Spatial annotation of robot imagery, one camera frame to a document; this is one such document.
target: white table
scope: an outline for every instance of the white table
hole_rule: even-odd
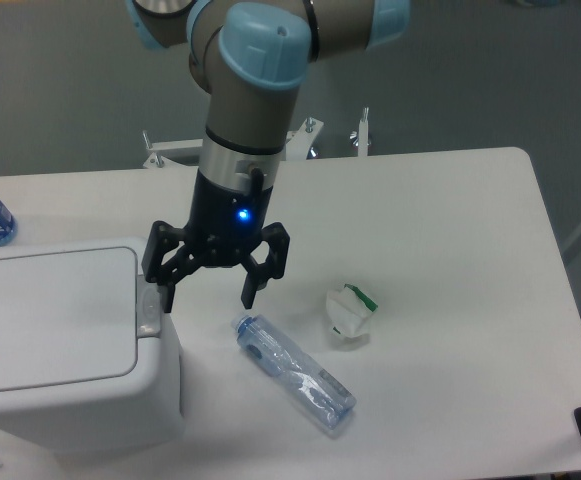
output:
[[[196,169],[0,178],[16,242],[147,235],[182,225]],[[181,441],[52,456],[0,432],[0,478],[469,479],[581,470],[581,322],[529,158],[517,149],[281,166],[268,223],[292,238],[255,306],[358,399],[332,439],[240,352],[245,272],[178,288]],[[328,289],[379,303],[370,341],[326,329]]]

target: bin lid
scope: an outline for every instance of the bin lid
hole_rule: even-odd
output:
[[[130,372],[136,277],[127,247],[1,258],[0,391]]]

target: light blue joint cap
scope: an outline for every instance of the light blue joint cap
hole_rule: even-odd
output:
[[[410,21],[410,0],[374,0],[374,17],[368,47],[398,38]]]
[[[132,0],[126,0],[126,8],[128,9],[128,14],[132,19],[132,24],[134,25],[143,46],[148,50],[165,50],[165,47],[155,40],[150,31],[141,21],[141,17],[137,13],[137,7],[134,6]]]
[[[190,10],[190,13],[188,14],[188,20],[186,21],[186,37],[188,39],[188,45],[190,45],[190,52],[192,53],[194,61],[199,65],[201,65],[201,63],[199,62],[199,59],[195,56],[194,49],[192,48],[192,30],[194,30],[194,24],[196,23],[197,17],[201,13],[201,10],[206,8],[206,6],[211,1],[212,0],[197,0],[197,2],[193,5],[192,9]]]
[[[303,19],[260,3],[233,6],[219,33],[219,51],[228,66],[267,90],[289,90],[303,82],[310,42]]]

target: robotic arm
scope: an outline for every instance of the robotic arm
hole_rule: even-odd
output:
[[[190,44],[190,72],[211,94],[192,207],[181,229],[155,222],[142,266],[170,312],[175,285],[200,267],[247,271],[251,308],[282,278],[290,237],[264,227],[308,63],[398,37],[409,0],[126,0],[148,48]],[[252,252],[269,246],[264,263]],[[177,249],[164,263],[167,253]]]

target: blue indicator light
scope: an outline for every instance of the blue indicator light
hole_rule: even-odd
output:
[[[237,212],[237,218],[242,222],[247,222],[248,220],[250,220],[250,217],[251,217],[250,210],[247,210],[245,208]]]

